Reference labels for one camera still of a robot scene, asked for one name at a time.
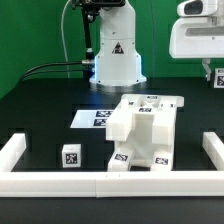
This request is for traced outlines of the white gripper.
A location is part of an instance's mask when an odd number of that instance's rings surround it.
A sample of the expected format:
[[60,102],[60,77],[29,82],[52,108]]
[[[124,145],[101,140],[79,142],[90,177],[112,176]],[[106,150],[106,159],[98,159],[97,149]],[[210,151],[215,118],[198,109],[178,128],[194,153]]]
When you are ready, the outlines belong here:
[[180,18],[172,27],[169,53],[173,58],[201,58],[209,82],[210,59],[224,58],[224,26],[214,26],[209,17]]

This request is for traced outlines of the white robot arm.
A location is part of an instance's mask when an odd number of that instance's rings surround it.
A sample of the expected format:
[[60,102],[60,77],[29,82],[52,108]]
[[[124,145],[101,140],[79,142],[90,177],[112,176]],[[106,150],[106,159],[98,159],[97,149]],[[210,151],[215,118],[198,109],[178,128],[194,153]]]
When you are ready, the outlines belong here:
[[[186,0],[177,7],[169,54],[173,58],[199,58],[206,77],[213,58],[224,58],[224,0]],[[142,87],[141,56],[135,48],[135,10],[129,3],[100,10],[100,50],[94,59],[90,85],[108,92]]]

